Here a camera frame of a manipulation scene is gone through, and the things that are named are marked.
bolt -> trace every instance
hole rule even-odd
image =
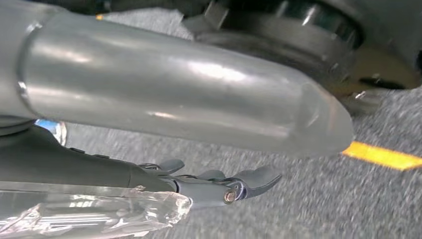
[[[226,202],[227,204],[230,204],[232,202],[234,202],[236,200],[236,193],[229,189],[226,191],[226,193],[224,194],[224,202]]]

black component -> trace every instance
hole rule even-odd
[[[77,149],[77,148],[69,148],[71,151],[75,151],[75,152],[78,152],[78,153],[85,153],[85,151],[83,151],[83,150],[80,150],[80,149]]]
[[[162,7],[178,9],[186,16],[204,11],[210,0],[32,0],[57,5],[69,11],[95,15],[106,12],[128,11],[139,8]]]
[[[422,75],[422,50],[419,51],[418,57],[416,59],[416,67],[419,70],[419,73]]]
[[[392,81],[387,81],[382,78],[362,78],[359,80],[361,83],[366,84],[368,86],[376,87],[376,88],[384,88],[389,90],[404,90],[406,89],[405,86],[395,83]]]
[[[62,147],[46,129],[28,130],[0,137],[0,181],[70,184],[173,191],[139,166],[84,154]]]
[[[349,42],[354,48],[363,42],[359,25],[329,5],[314,0],[217,0],[231,11],[259,12],[277,18],[303,20],[304,24],[321,27]]]

asphalt road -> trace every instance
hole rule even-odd
[[[106,17],[180,37],[174,11]],[[356,140],[422,156],[422,90],[385,92],[382,107],[354,119]],[[226,175],[271,164],[283,178],[267,194],[224,208],[193,211],[148,239],[422,238],[422,169],[407,172],[346,156],[291,158],[227,146],[84,125],[68,125],[68,145],[116,159],[185,161],[182,173]]]

plastic protective film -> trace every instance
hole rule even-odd
[[[174,192],[0,182],[0,238],[108,239],[171,227],[192,201]]]

yellow road marking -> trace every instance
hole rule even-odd
[[[356,141],[343,154],[398,170],[422,167],[422,158]]]

